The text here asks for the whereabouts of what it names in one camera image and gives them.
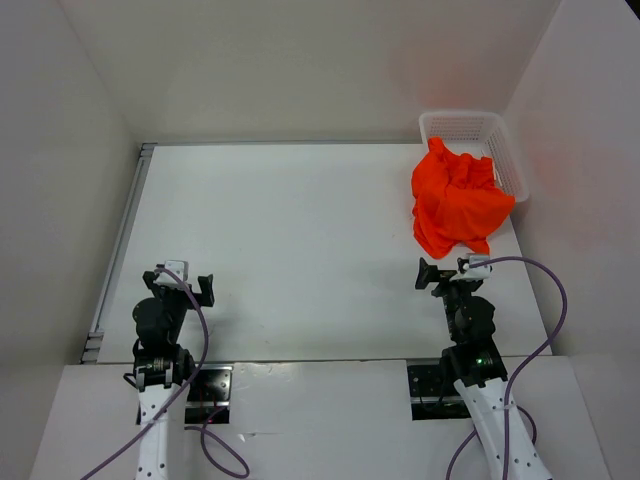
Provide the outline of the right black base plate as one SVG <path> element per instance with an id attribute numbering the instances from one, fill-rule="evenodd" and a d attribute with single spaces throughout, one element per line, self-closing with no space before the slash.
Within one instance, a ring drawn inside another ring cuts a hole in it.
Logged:
<path id="1" fill-rule="evenodd" d="M 435 403 L 439 398 L 445 400 L 457 396 L 452 381 L 438 361 L 408 362 L 406 368 L 412 400 Z"/>

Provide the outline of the orange mesh shorts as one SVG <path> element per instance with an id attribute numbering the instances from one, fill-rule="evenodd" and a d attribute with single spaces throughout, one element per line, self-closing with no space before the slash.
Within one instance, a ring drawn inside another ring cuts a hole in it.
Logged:
<path id="1" fill-rule="evenodd" d="M 414 238 L 434 259 L 458 244 L 489 254 L 488 237 L 510 215 L 515 197 L 496 185 L 491 158 L 456 154 L 439 137 L 427 147 L 411 177 Z"/>

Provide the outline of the white perforated plastic basket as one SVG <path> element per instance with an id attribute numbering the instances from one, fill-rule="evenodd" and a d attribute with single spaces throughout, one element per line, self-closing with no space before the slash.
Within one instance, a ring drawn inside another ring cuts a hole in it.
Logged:
<path id="1" fill-rule="evenodd" d="M 504 120 L 498 114 L 474 110 L 429 110 L 419 116 L 424 144 L 439 137 L 452 152 L 469 153 L 493 161 L 496 185 L 523 203 L 529 188 L 522 172 L 520 155 L 510 139 Z"/>

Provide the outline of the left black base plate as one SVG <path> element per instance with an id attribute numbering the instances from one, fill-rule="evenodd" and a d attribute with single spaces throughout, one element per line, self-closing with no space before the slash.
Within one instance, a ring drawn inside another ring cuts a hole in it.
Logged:
<path id="1" fill-rule="evenodd" d="M 187 402 L 202 406 L 225 406 L 231 397 L 233 366 L 206 364 L 191 383 Z"/>

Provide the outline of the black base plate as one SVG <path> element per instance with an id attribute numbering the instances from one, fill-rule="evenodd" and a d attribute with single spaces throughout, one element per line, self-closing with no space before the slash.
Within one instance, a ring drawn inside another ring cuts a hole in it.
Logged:
<path id="1" fill-rule="evenodd" d="M 412 400 L 435 403 L 439 398 L 445 400 L 457 396 L 452 381 L 438 361 L 408 362 L 406 368 Z"/>
<path id="2" fill-rule="evenodd" d="M 233 366 L 206 364 L 191 383 L 187 402 L 202 406 L 225 406 L 231 397 Z"/>

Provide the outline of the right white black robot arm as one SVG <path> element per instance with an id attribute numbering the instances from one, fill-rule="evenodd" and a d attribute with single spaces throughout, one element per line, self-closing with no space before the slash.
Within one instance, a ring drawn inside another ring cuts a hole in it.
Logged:
<path id="1" fill-rule="evenodd" d="M 508 372 L 493 340 L 495 307 L 476 294 L 491 269 L 474 273 L 471 265 L 487 259 L 472 254 L 453 270 L 419 260 L 415 288 L 434 286 L 431 295 L 443 302 L 453 342 L 442 352 L 439 382 L 464 402 L 493 479 L 550 479 L 532 439 L 534 429 L 525 426 L 508 389 Z"/>

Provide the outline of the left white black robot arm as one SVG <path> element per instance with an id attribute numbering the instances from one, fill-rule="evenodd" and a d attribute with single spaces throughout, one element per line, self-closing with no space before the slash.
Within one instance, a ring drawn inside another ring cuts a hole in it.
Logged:
<path id="1" fill-rule="evenodd" d="M 140 445 L 138 479 L 184 479 L 186 399 L 200 385 L 198 364 L 178 337 L 190 310 L 214 304 L 213 277 L 197 278 L 200 290 L 188 283 L 189 264 L 167 260 L 143 274 L 151 291 L 132 311 L 137 339 L 134 380 L 138 391 Z"/>

